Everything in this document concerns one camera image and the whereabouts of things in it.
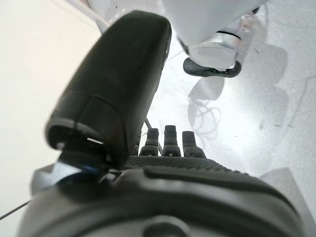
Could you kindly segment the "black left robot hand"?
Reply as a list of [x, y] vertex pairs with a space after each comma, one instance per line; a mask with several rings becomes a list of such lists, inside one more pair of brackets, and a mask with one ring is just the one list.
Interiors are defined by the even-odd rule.
[[34, 172], [20, 237], [303, 237], [299, 213], [258, 178], [208, 159], [191, 131], [141, 128], [171, 25], [135, 10], [87, 54], [47, 121], [58, 160]]

